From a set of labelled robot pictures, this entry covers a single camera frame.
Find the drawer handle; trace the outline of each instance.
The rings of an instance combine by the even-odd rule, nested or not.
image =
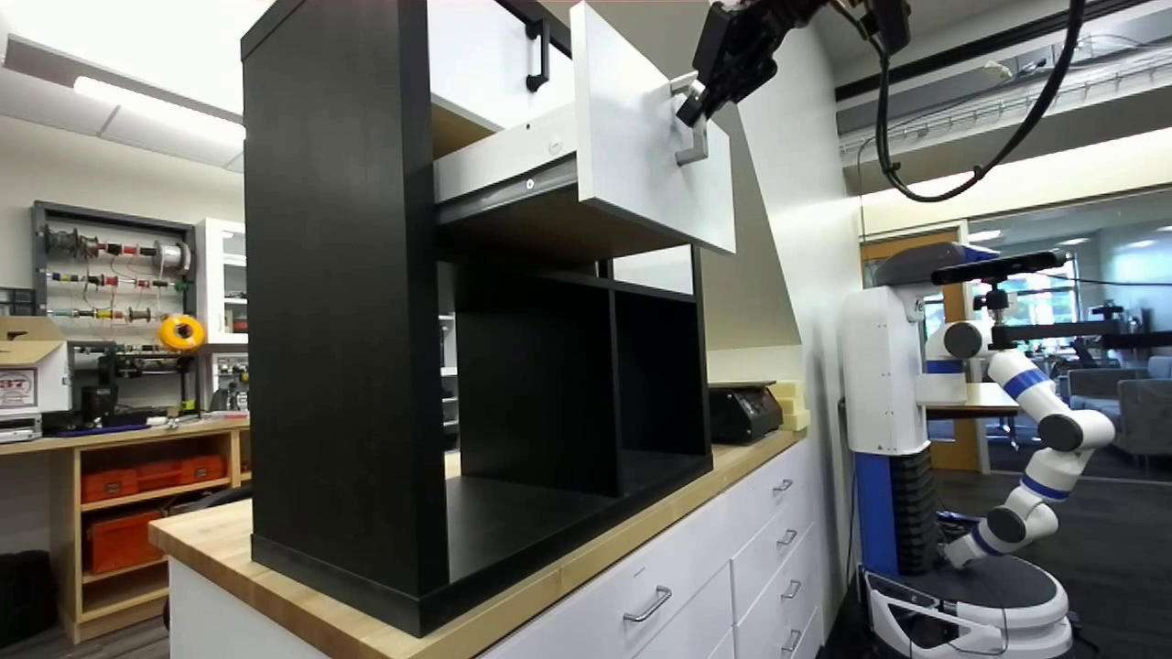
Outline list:
[[[793,587],[779,593],[779,599],[794,599],[803,593],[803,577],[793,577]]]
[[[793,547],[794,547],[794,537],[799,537],[799,531],[794,531],[794,528],[788,528],[788,531],[778,537],[778,553],[793,549]]]
[[[666,589],[666,587],[656,587],[656,597],[650,599],[650,606],[624,614],[624,622],[643,625],[643,622],[650,622],[666,599],[672,599],[672,589]]]
[[[793,628],[793,638],[779,645],[779,654],[793,654],[803,645],[803,628]]]
[[[794,487],[794,480],[779,480],[779,482],[774,487],[774,497],[788,493],[793,487]]]
[[[542,49],[542,65],[539,65],[539,72],[527,72],[523,78],[523,87],[527,91],[539,91],[545,79],[549,79],[549,22],[545,19],[530,19],[527,24],[523,24],[523,38],[527,39],[542,39],[539,49]]]

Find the black cable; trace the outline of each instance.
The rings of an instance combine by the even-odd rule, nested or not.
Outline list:
[[[1077,52],[1077,38],[1085,30],[1085,0],[1071,0],[1071,22],[1066,22],[1066,43],[1063,43],[1063,55],[1047,78],[1047,84],[1042,87],[1033,110],[1026,115],[1026,121],[1017,126],[1017,130],[994,154],[994,162],[984,166],[975,166],[970,179],[958,183],[951,189],[943,189],[943,195],[917,195],[901,171],[898,171],[898,162],[889,162],[889,143],[887,143],[887,99],[889,99],[889,55],[887,49],[839,5],[831,5],[855,30],[865,32],[865,39],[875,49],[881,55],[881,106],[875,106],[875,154],[881,154],[881,171],[883,179],[901,189],[906,199],[911,200],[950,200],[950,199],[960,199],[966,195],[975,183],[981,183],[1009,154],[1016,154],[1026,137],[1038,128],[1038,121],[1053,110],[1063,79],[1066,79],[1066,68],[1075,62],[1075,52]]]

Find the ceiling light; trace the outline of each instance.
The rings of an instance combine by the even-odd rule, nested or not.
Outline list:
[[[1000,229],[975,229],[965,243],[997,243],[997,238],[1000,238]]]
[[[197,110],[187,110],[187,106],[176,106],[176,104],[166,104],[166,99],[151,99],[151,96],[140,96],[140,91],[127,91],[127,87],[116,87],[116,84],[104,84],[97,78],[76,78],[74,91],[87,96],[87,99],[104,99],[104,104],[116,104],[116,106],[140,110],[142,118],[151,118],[159,126],[168,126],[168,128],[180,128],[180,130],[191,130],[191,137],[201,137],[201,138],[213,138],[213,143],[225,143],[225,145],[241,145],[241,138],[247,138],[247,128],[235,126],[235,121],[225,121],[225,118],[213,118],[213,115],[197,115]]]

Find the floor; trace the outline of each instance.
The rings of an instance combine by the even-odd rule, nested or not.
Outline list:
[[[162,622],[140,622],[87,645],[70,645],[63,628],[0,647],[0,659],[166,659],[168,628]]]
[[[1016,476],[939,476],[939,505],[981,514],[1005,503]],[[1089,476],[1059,509],[1063,531],[1021,558],[1059,575],[1089,645],[1075,659],[1172,654],[1172,482]],[[865,638],[839,633],[823,659],[883,654]]]

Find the workbench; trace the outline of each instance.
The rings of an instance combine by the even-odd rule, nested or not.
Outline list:
[[[168,514],[209,491],[241,487],[249,480],[249,425],[241,421],[184,421],[176,429],[112,433],[112,434],[44,434],[5,444],[0,459],[52,460],[52,558],[58,581],[58,613],[74,645],[162,614],[168,575],[162,558],[121,560],[99,567],[92,558],[97,522]],[[140,464],[176,464],[180,459],[213,453],[225,467],[196,480],[168,480],[162,487],[136,487],[124,493],[86,493],[87,476]]]

